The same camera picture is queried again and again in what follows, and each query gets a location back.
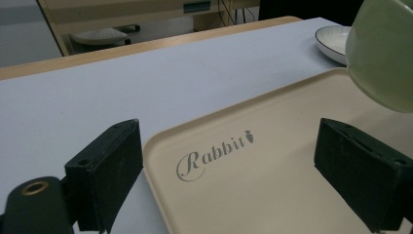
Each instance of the white wall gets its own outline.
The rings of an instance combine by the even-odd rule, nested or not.
[[[0,0],[0,67],[58,57],[36,0]]]

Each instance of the white table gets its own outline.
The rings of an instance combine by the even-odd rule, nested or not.
[[[137,118],[153,134],[340,66],[307,19],[0,81],[0,213],[9,192],[64,164],[108,127]],[[141,174],[112,233],[167,233]]]

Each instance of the white plate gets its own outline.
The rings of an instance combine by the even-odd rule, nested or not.
[[[331,59],[344,65],[346,63],[346,40],[350,32],[349,26],[332,25],[316,31],[317,46]]]

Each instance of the tray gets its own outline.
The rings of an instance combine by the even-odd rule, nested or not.
[[[321,117],[413,154],[412,115],[333,69],[151,137],[144,172],[169,233],[370,233],[314,167]]]

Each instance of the cup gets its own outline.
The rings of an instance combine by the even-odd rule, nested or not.
[[[366,95],[389,109],[413,112],[413,0],[364,0],[346,60]]]

